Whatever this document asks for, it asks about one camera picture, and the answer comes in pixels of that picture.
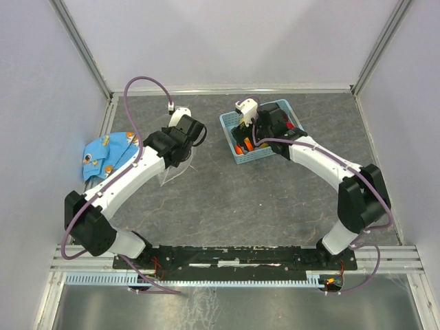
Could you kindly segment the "clear dotted zip top bag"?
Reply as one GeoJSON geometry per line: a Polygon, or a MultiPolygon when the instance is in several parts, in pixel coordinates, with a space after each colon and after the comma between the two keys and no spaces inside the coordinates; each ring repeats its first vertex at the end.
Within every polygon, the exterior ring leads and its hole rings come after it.
{"type": "Polygon", "coordinates": [[[183,174],[188,167],[191,165],[191,162],[195,156],[196,148],[192,147],[189,151],[188,156],[186,159],[184,159],[177,167],[169,166],[167,169],[162,171],[160,174],[157,175],[157,179],[160,186],[163,186],[164,184],[170,182],[171,180],[179,177],[181,174],[183,174]]]}

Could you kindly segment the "orange toy tangerine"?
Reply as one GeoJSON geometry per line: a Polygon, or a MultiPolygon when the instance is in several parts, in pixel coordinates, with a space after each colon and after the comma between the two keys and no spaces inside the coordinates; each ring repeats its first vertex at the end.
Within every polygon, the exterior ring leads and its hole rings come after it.
{"type": "Polygon", "coordinates": [[[242,144],[235,144],[234,150],[237,155],[245,155],[254,150],[254,145],[249,138],[245,138],[242,144]]]}

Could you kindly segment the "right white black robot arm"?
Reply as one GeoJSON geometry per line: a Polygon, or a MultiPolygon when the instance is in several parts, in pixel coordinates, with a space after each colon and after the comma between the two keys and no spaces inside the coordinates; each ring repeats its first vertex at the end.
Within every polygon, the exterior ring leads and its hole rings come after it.
{"type": "Polygon", "coordinates": [[[321,146],[306,131],[294,125],[276,102],[260,104],[250,97],[238,101],[239,123],[231,135],[243,153],[269,149],[286,160],[304,166],[325,180],[338,194],[338,220],[324,235],[316,250],[316,262],[331,269],[340,253],[354,246],[362,234],[378,230],[383,216],[394,223],[391,202],[381,170],[374,164],[361,166],[321,146]]]}

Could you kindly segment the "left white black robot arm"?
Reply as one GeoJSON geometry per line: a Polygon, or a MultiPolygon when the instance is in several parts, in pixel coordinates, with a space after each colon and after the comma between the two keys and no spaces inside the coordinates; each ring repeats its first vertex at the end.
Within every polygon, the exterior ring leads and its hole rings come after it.
{"type": "Polygon", "coordinates": [[[187,161],[206,135],[206,126],[187,114],[151,133],[132,160],[102,183],[83,194],[73,190],[66,196],[65,236],[73,237],[92,256],[110,252],[128,257],[138,268],[148,266],[152,245],[134,231],[112,226],[110,220],[148,180],[187,161]]]}

